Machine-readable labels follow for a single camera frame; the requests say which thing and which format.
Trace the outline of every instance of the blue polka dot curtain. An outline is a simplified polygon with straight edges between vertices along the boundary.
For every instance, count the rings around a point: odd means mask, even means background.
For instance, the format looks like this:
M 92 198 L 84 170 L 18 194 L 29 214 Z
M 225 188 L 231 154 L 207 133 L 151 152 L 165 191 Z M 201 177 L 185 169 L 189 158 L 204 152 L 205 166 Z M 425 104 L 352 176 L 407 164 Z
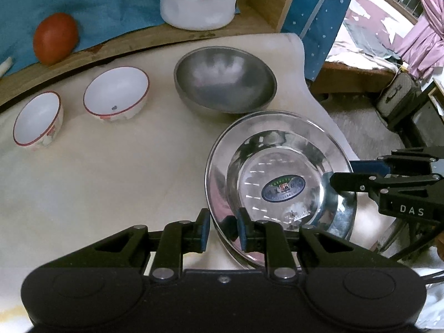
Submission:
M 299 35 L 305 49 L 305 78 L 316 79 L 351 0 L 293 0 L 283 32 Z

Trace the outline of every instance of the wooden board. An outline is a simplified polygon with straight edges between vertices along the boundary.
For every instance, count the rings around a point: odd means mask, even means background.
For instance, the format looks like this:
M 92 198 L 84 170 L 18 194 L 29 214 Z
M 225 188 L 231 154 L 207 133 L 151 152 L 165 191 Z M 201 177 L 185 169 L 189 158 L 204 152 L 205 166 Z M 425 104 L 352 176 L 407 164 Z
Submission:
M 312 94 L 379 93 L 394 77 L 393 71 L 363 70 L 340 62 L 325 62 L 310 91 Z
M 1 109 L 4 110 L 37 90 L 88 66 L 135 51 L 214 37 L 280 32 L 291 2 L 292 0 L 238 0 L 241 13 L 229 25 L 218 30 L 186 31 L 162 24 L 133 31 L 76 52 L 50 67 L 36 63 L 0 79 Z

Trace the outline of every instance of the white tablecloth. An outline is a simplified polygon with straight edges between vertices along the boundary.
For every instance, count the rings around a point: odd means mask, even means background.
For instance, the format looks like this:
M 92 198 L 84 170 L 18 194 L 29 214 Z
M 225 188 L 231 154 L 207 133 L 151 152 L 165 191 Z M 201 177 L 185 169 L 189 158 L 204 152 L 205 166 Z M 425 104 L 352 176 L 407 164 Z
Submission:
M 65 108 L 57 139 L 29 152 L 12 139 L 15 118 L 26 99 L 0 115 L 0 333 L 22 333 L 30 321 L 20 287 L 37 266 L 134 224 L 160 230 L 168 222 L 194 220 L 206 207 L 204 173 L 208 154 L 228 123 L 194 115 L 176 93 L 176 62 L 201 46 L 246 50 L 267 63 L 278 89 L 270 109 L 309 117 L 328 131 L 350 159 L 344 135 L 316 102 L 304 80 L 304 52 L 293 34 L 264 34 L 167 46 L 116 59 L 58 82 Z M 146 71 L 149 101 L 131 120 L 101 123 L 82 103 L 88 84 L 122 65 Z M 352 241 L 370 247 L 390 224 L 376 204 L 359 195 Z M 210 232 L 207 251 L 188 254 L 185 268 L 239 269 Z

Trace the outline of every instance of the blue cloth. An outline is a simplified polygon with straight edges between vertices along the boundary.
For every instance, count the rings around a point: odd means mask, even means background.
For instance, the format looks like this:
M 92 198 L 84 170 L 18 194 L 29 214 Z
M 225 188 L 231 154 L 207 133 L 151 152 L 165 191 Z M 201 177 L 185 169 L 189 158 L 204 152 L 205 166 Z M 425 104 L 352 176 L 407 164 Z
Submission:
M 300 34 L 319 0 L 293 0 L 282 28 L 283 32 Z M 305 78 L 314 80 L 345 17 L 351 0 L 325 0 L 302 38 L 305 50 Z
M 0 0 L 0 62 L 14 59 L 8 74 L 37 62 L 32 38 L 38 24 L 55 12 L 76 19 L 80 42 L 76 51 L 113 37 L 163 23 L 160 0 Z M 300 34 L 319 0 L 293 0 L 283 31 Z M 333 45 L 350 0 L 325 0 L 302 41 L 305 77 L 314 80 Z
M 8 74 L 37 62 L 32 38 L 38 24 L 55 12 L 76 19 L 80 41 L 76 51 L 113 37 L 163 23 L 160 0 L 0 0 L 0 62 L 14 65 Z

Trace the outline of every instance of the red tomato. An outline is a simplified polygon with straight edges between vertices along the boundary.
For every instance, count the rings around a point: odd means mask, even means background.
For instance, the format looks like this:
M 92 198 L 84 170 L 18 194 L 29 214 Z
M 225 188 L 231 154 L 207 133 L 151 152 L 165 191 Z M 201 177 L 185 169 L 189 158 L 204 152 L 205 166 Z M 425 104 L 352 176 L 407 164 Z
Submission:
M 34 33 L 32 46 L 37 59 L 52 65 L 65 59 L 79 42 L 77 24 L 72 16 L 59 12 L 43 20 Z

